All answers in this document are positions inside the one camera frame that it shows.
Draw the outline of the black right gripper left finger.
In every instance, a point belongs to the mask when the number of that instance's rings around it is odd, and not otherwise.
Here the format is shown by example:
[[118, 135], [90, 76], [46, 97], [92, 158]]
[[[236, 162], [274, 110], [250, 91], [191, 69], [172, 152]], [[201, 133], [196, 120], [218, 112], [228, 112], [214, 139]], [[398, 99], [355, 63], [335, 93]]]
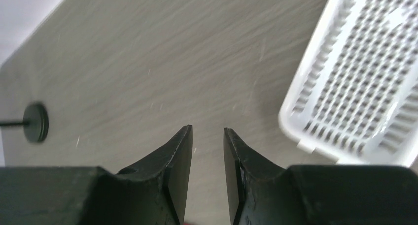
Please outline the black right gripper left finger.
[[113, 174], [99, 166], [3, 167], [3, 225], [180, 225], [193, 128]]

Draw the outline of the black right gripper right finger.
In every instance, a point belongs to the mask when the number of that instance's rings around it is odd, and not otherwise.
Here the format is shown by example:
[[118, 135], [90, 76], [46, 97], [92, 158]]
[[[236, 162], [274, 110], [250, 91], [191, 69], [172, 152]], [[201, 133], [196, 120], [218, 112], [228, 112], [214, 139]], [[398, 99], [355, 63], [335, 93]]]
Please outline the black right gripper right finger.
[[415, 225], [418, 176], [382, 165], [283, 168], [224, 129], [224, 161], [233, 225]]

